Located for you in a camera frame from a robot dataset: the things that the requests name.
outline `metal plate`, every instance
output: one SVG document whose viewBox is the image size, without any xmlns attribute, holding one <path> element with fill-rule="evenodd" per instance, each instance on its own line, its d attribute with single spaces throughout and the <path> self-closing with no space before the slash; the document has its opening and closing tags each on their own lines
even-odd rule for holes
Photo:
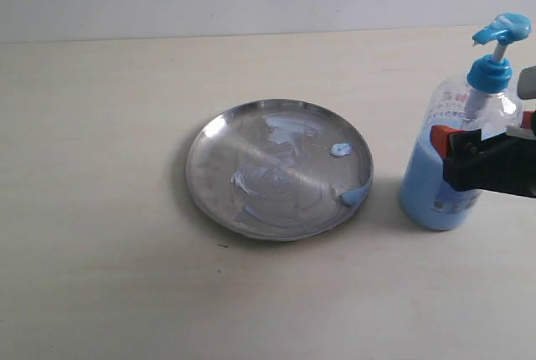
<svg viewBox="0 0 536 360">
<path fill-rule="evenodd" d="M 254 239 L 295 240 L 350 218 L 374 170 L 365 140 L 341 116 L 272 99 L 213 119 L 186 173 L 193 200 L 216 222 Z"/>
</svg>

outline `pump dispenser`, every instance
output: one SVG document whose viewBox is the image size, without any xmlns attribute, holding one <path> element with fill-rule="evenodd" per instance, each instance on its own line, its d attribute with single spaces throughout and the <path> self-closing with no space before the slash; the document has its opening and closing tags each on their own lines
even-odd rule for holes
<svg viewBox="0 0 536 360">
<path fill-rule="evenodd" d="M 433 126 L 481 130 L 482 139 L 519 126 L 521 100 L 510 85 L 513 70 L 504 58 L 509 44 L 531 31 L 530 20 L 515 13 L 501 14 L 473 35 L 475 44 L 497 41 L 493 54 L 476 60 L 466 76 L 443 81 L 431 97 L 399 192 L 402 209 L 418 224 L 434 230 L 459 226 L 477 202 L 480 191 L 456 191 L 443 178 L 443 161 L 430 143 Z"/>
</svg>

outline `bottle label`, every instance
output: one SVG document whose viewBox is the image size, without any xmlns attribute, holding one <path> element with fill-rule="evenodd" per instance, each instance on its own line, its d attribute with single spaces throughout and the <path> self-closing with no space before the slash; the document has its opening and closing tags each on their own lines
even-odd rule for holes
<svg viewBox="0 0 536 360">
<path fill-rule="evenodd" d="M 441 213 L 460 213 L 472 207 L 481 193 L 480 190 L 456 191 L 443 180 L 434 198 L 432 209 Z"/>
</svg>

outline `white table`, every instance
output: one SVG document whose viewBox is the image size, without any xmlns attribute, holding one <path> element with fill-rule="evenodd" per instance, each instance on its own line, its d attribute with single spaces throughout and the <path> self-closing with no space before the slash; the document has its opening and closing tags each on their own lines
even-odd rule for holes
<svg viewBox="0 0 536 360">
<path fill-rule="evenodd" d="M 431 92 L 493 49 L 475 30 L 0 46 L 0 358 L 533 358 L 536 202 L 486 193 L 431 233 L 396 199 Z M 262 244 L 194 209 L 194 132 L 270 97 L 367 139 L 376 177 L 352 221 Z"/>
</svg>

